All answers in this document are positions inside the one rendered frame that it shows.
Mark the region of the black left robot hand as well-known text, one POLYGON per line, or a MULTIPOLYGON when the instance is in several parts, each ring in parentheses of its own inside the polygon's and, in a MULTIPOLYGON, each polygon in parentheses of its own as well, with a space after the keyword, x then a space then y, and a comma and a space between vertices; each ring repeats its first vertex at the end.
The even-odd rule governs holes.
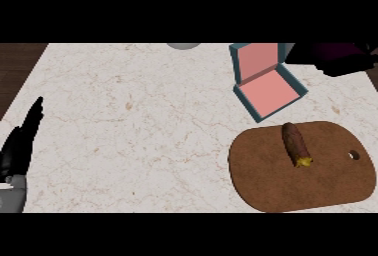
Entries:
POLYGON ((32 143, 43 119, 43 98, 38 97, 27 113, 21 126, 16 126, 9 134, 0 149, 0 182, 13 175, 25 175, 28 172, 32 143))

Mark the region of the teal and pink open box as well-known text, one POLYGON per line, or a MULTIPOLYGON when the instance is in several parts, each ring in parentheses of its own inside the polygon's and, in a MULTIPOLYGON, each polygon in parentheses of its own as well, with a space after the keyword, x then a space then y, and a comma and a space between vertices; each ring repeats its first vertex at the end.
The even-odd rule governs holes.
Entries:
POLYGON ((229 46, 233 92, 257 123, 309 92, 283 66, 291 48, 292 44, 286 43, 233 43, 229 46))

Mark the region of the brown eggplant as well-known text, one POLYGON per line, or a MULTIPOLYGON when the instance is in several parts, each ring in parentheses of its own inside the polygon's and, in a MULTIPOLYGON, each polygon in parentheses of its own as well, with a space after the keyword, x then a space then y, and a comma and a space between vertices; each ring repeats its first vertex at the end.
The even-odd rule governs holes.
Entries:
POLYGON ((282 125, 282 141, 294 167, 309 167, 313 158, 307 150, 300 130, 292 123, 285 123, 282 125))

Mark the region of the brown wooden cutting board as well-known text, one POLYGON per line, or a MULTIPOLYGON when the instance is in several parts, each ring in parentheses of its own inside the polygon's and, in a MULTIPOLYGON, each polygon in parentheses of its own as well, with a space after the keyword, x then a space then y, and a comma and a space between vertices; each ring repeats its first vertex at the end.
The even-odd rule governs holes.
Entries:
POLYGON ((286 154, 279 126, 245 130, 229 149, 229 171, 244 201, 263 212, 286 212, 365 200, 376 172, 351 132, 326 121, 300 123, 313 157, 297 168, 286 154))

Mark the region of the grey round object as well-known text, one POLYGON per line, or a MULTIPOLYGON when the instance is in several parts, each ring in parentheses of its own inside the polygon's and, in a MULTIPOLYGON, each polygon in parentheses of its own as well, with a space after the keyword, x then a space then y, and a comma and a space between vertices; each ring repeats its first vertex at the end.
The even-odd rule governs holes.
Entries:
POLYGON ((201 43, 167 43, 167 45, 177 50, 189 50, 199 46, 201 43))

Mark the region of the dark appliance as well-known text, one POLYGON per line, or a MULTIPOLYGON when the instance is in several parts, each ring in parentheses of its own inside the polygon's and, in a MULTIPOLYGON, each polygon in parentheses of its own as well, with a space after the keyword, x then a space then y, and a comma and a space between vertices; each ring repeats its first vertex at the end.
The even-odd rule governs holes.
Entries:
POLYGON ((374 68, 378 43, 297 43, 285 63, 313 65, 325 75, 338 77, 374 68))

